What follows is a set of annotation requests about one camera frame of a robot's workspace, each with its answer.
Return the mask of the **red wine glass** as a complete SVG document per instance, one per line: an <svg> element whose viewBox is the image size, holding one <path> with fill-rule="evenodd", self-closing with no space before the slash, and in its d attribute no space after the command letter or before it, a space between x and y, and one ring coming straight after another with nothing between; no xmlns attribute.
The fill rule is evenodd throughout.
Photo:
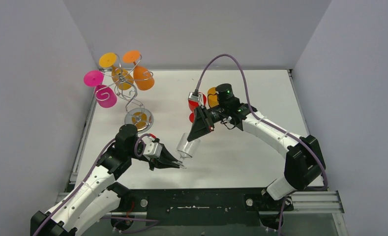
<svg viewBox="0 0 388 236"><path fill-rule="evenodd" d="M202 101L201 103L202 104L205 104L207 102L207 98L206 96L202 93ZM189 120L190 122L192 123L194 121L194 118L195 118L195 114L194 114L194 110L196 107L198 107L200 104L199 102L196 102L196 101L192 101L192 100L189 100L188 99L188 107L191 111L191 114L189 115Z"/></svg>

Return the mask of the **clear wine glass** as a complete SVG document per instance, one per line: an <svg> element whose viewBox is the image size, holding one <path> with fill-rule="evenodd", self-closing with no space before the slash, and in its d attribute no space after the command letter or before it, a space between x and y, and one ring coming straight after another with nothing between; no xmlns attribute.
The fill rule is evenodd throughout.
<svg viewBox="0 0 388 236"><path fill-rule="evenodd" d="M186 167L183 165L183 160L192 158L201 143L200 139L188 141L187 138L188 133L183 133L176 149L177 153L179 154L179 160L177 161L177 164L182 169L186 169Z"/></svg>

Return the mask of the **yellow wine glass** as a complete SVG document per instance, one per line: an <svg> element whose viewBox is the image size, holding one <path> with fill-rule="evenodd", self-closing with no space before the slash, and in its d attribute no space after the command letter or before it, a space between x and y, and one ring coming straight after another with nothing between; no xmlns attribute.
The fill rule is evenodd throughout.
<svg viewBox="0 0 388 236"><path fill-rule="evenodd" d="M219 104L217 99L216 87L211 87L208 90L207 100L210 108L215 107Z"/></svg>
<svg viewBox="0 0 388 236"><path fill-rule="evenodd" d="M111 77L117 88L120 90L128 90L134 83L133 77L121 65L121 60L116 53L108 52L103 54L98 61L102 68L110 68Z"/></svg>

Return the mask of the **pink wine glass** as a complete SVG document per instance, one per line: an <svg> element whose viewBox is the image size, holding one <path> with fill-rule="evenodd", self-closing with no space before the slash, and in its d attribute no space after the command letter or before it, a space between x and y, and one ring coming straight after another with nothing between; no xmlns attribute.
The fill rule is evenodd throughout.
<svg viewBox="0 0 388 236"><path fill-rule="evenodd" d="M83 78L86 86L94 88L97 103L103 108L111 108L117 103L117 96L107 85L103 85L104 74L101 71L89 71Z"/></svg>

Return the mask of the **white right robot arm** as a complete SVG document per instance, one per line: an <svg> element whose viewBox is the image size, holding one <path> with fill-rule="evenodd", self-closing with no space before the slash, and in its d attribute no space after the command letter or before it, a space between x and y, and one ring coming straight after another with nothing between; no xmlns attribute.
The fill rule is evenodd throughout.
<svg viewBox="0 0 388 236"><path fill-rule="evenodd" d="M215 123L220 122L232 124L275 149L285 159L285 167L283 175L262 192L262 203L267 210L276 210L281 206L282 198L297 190L304 190L321 176L325 163L315 137L297 137L267 118L258 118L260 112L247 103L241 103L233 94L231 84L218 85L215 91L218 105L195 108L187 141L193 142L211 133Z"/></svg>

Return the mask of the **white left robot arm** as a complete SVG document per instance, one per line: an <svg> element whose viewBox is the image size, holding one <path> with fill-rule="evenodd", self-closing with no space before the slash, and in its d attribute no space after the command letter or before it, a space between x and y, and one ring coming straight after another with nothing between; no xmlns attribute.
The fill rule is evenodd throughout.
<svg viewBox="0 0 388 236"><path fill-rule="evenodd" d="M147 162L150 170L183 167L157 137L139 136L135 125L125 124L66 197L46 212L33 215L30 235L80 236L112 210L127 211L131 206L130 190L118 179L133 159Z"/></svg>

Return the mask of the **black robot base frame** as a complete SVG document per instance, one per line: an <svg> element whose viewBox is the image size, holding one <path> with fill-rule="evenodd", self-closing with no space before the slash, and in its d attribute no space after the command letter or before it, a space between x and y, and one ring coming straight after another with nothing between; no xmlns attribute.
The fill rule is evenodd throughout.
<svg viewBox="0 0 388 236"><path fill-rule="evenodd" d="M258 188L134 189L112 210L113 216L144 216L160 226L268 226L277 229L280 213L294 210L292 198L273 200Z"/></svg>

